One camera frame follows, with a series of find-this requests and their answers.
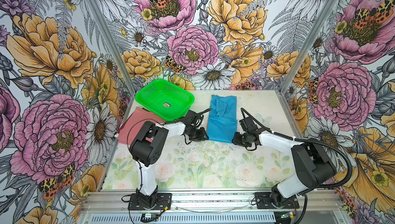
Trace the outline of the blue t shirt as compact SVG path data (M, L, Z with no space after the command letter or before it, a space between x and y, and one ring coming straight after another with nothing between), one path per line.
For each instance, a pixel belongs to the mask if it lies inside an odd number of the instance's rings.
M237 131L237 98L212 95L208 116L207 135L211 141L232 143Z

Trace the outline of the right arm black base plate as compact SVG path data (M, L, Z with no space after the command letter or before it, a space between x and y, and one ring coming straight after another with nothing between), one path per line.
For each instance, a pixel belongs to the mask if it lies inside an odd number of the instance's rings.
M255 192L254 200L258 209L299 209L296 196L283 198L271 192Z

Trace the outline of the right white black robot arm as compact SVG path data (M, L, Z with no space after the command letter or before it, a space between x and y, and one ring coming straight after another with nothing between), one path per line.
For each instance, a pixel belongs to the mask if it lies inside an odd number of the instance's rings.
M271 189L271 204L281 207L292 197L319 188L334 176L336 167L324 146L315 140L290 137L255 123L254 118L239 121L243 133L236 132L232 143L246 149L254 146L273 148L288 155L294 163L295 172Z

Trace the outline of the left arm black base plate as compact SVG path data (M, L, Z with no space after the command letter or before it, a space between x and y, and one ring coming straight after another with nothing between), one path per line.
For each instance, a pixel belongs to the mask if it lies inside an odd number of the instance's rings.
M164 210L165 207L171 208L172 194L171 193L157 193L153 196L139 196L132 194L128 202L129 211L143 211L143 210Z

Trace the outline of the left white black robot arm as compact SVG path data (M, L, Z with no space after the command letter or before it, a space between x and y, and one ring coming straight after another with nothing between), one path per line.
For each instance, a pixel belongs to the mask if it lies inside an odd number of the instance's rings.
M183 136L185 143L206 141L209 136L201 126L204 114L210 112L208 108L200 113L189 110L186 116L156 124L146 120L129 145L129 152L138 168L138 186L132 194L128 209L136 207L153 209L159 205L164 197L158 197L158 186L155 180L154 164L159 160L168 138Z

